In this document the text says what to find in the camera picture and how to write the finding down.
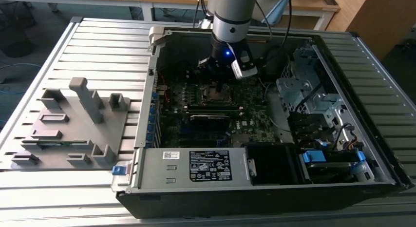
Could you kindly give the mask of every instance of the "table leg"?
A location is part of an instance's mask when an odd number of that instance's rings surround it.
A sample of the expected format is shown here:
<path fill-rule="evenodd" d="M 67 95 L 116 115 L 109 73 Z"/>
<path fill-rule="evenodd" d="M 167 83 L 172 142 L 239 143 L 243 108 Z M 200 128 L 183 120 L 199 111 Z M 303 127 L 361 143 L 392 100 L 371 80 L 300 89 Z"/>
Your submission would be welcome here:
<path fill-rule="evenodd" d="M 57 3 L 48 3 L 49 9 L 52 10 L 53 13 L 59 11 L 57 9 Z"/>
<path fill-rule="evenodd" d="M 320 16 L 317 20 L 313 30 L 324 31 L 327 29 L 327 26 L 331 22 L 333 14 L 335 14 L 333 11 L 327 11 L 323 13 L 323 15 Z"/>
<path fill-rule="evenodd" d="M 143 10 L 143 18 L 145 21 L 153 21 L 155 18 L 155 9 L 151 2 L 141 2 L 140 7 Z"/>
<path fill-rule="evenodd" d="M 129 7 L 129 14 L 132 20 L 139 20 L 140 18 L 140 7 Z"/>

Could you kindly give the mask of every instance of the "blue plastic tab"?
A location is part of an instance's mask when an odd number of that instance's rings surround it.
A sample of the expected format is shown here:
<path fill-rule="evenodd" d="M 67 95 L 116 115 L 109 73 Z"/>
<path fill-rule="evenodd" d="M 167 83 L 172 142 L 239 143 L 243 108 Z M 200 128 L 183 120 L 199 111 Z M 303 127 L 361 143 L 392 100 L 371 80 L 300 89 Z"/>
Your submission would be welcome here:
<path fill-rule="evenodd" d="M 153 98 L 153 99 L 159 99 L 159 95 L 157 95 L 156 92 L 152 92 L 152 98 Z"/>
<path fill-rule="evenodd" d="M 357 152 L 357 156 L 359 156 L 360 161 L 364 161 L 364 160 L 365 160 L 364 152 L 359 151 L 359 152 Z"/>
<path fill-rule="evenodd" d="M 303 158 L 305 163 L 315 162 L 327 162 L 325 155 L 323 151 L 307 151 L 303 153 Z"/>
<path fill-rule="evenodd" d="M 124 176 L 127 174 L 127 167 L 125 166 L 113 166 L 111 172 L 112 172 L 112 175 Z"/>
<path fill-rule="evenodd" d="M 152 137 L 153 137 L 152 134 L 148 133 L 148 134 L 145 135 L 145 140 L 151 141 L 151 140 L 152 140 Z"/>
<path fill-rule="evenodd" d="M 155 114 L 156 113 L 156 109 L 153 106 L 151 106 L 151 114 Z"/>
<path fill-rule="evenodd" d="M 153 132 L 153 129 L 155 129 L 153 125 L 148 125 L 148 131 Z"/>

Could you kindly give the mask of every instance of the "black cable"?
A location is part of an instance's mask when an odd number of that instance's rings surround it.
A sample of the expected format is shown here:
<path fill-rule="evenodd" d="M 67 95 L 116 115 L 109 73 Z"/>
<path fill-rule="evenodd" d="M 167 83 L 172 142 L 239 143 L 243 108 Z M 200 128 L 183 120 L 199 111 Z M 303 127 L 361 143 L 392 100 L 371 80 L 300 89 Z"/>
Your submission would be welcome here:
<path fill-rule="evenodd" d="M 335 137 L 335 140 L 333 140 L 333 145 L 332 145 L 332 150 L 335 150 L 337 148 L 337 143 L 339 143 L 339 137 L 340 137 L 340 133 L 343 132 L 343 129 L 345 127 L 351 126 L 351 124 L 347 122 L 344 125 L 341 125 L 339 131 L 337 131 L 337 134 L 336 134 L 336 137 Z"/>
<path fill-rule="evenodd" d="M 201 1 L 201 8 L 203 8 L 204 15 L 207 15 L 208 9 L 205 6 L 205 0 L 200 0 L 200 1 Z"/>
<path fill-rule="evenodd" d="M 272 41 L 272 38 L 273 38 L 272 27 L 271 27 L 271 24 L 268 23 L 268 20 L 267 20 L 264 11 L 263 11 L 263 9 L 261 9 L 261 7 L 260 7 L 260 4 L 259 4 L 257 0 L 256 0 L 256 5 L 257 5 L 257 7 L 259 7 L 259 9 L 260 9 L 260 11 L 261 11 L 261 14 L 263 14 L 263 17 L 264 17 L 264 20 L 265 20 L 265 24 L 267 24 L 267 27 L 268 27 L 268 31 L 269 31 L 269 33 L 271 33 L 271 37 L 269 37 L 268 40 L 267 40 L 267 41 L 269 42 L 269 41 Z"/>
<path fill-rule="evenodd" d="M 197 14 L 197 9 L 200 8 L 200 1 L 197 1 L 196 4 L 196 9 L 195 9 L 195 15 L 193 15 L 193 22 L 192 22 L 192 28 L 195 28 L 195 20 L 196 20 L 196 14 Z"/>
<path fill-rule="evenodd" d="M 288 32 L 291 30 L 291 25 L 292 25 L 292 0 L 288 0 L 288 24 L 287 24 L 284 41 L 281 42 L 281 47 L 285 46 L 287 36 L 288 36 Z"/>
<path fill-rule="evenodd" d="M 288 24 L 287 24 L 287 30 L 285 30 L 285 37 L 284 37 L 284 41 L 281 42 L 280 47 L 276 46 L 279 48 L 277 53 L 271 56 L 269 59 L 267 59 L 267 61 L 269 61 L 271 59 L 275 58 L 275 56 L 280 53 L 280 50 L 284 49 L 285 43 L 287 43 L 287 37 L 288 37 L 288 32 L 291 30 L 291 26 L 292 26 L 292 0 L 288 0 Z"/>
<path fill-rule="evenodd" d="M 312 95 L 315 95 L 315 93 L 317 92 L 319 88 L 323 86 L 321 83 L 319 83 L 319 85 L 312 89 L 312 91 L 309 92 L 309 94 L 307 95 L 307 97 L 300 101 L 300 103 L 296 105 L 295 108 L 295 112 L 297 112 L 300 106 L 308 101 L 308 99 L 312 97 Z"/>

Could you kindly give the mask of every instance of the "warning label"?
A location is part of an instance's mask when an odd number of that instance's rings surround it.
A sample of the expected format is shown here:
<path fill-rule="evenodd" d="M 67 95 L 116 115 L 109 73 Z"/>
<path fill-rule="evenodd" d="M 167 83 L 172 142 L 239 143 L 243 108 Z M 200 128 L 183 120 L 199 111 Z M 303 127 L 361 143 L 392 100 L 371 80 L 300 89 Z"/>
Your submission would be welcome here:
<path fill-rule="evenodd" d="M 192 182 L 231 181 L 228 151 L 189 151 L 189 179 Z"/>

